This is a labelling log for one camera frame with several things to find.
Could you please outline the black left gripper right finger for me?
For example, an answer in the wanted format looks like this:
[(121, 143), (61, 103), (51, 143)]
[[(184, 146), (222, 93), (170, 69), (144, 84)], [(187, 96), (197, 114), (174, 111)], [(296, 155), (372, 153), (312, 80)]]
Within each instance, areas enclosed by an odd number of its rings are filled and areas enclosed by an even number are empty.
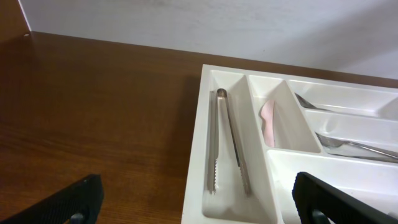
[(396, 218), (307, 172), (296, 175), (292, 197), (303, 224), (397, 224)]

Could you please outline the long steel tongs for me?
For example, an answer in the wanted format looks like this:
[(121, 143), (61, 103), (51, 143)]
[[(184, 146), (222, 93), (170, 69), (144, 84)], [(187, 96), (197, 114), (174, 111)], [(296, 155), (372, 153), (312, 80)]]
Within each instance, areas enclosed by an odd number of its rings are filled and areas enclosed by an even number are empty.
[(229, 133), (231, 135), (231, 141), (233, 143), (233, 149), (234, 149), (234, 157), (236, 159), (236, 165), (239, 168), (243, 189), (246, 195), (251, 195), (251, 185), (249, 181), (249, 174), (247, 172), (247, 165), (244, 159), (241, 143), (239, 142), (240, 141), (239, 133), (236, 129), (236, 125), (233, 120), (232, 109), (230, 108), (229, 105), (228, 92), (224, 88), (219, 88), (216, 91), (212, 91), (211, 93), (214, 94), (214, 98), (212, 99), (212, 101), (215, 103), (213, 107), (214, 120), (211, 122), (212, 125), (211, 131), (213, 132), (211, 134), (211, 137), (213, 137), (214, 141), (214, 143), (212, 144), (214, 152), (212, 192), (214, 194), (216, 193), (217, 173), (218, 173), (218, 168), (220, 167), (218, 164), (220, 162), (219, 101), (221, 100), (224, 101), (225, 103), (225, 117), (228, 119)]

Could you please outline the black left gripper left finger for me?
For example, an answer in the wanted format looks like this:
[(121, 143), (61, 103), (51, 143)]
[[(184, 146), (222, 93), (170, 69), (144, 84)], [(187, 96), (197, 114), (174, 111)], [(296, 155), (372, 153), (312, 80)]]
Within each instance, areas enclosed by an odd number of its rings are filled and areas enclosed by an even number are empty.
[(90, 174), (1, 223), (95, 224), (103, 199), (101, 176)]

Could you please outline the large steel spoon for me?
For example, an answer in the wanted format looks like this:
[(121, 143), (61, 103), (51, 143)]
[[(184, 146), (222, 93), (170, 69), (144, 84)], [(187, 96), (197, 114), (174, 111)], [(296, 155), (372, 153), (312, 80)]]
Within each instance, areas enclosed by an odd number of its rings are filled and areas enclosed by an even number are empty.
[(315, 105), (311, 104), (310, 102), (308, 102), (306, 99), (302, 98), (299, 94), (295, 94), (295, 96), (298, 99), (298, 102), (300, 103), (300, 105), (304, 108), (307, 109), (311, 109), (311, 110), (321, 110), (321, 111), (328, 111), (327, 109), (324, 108), (318, 108)]

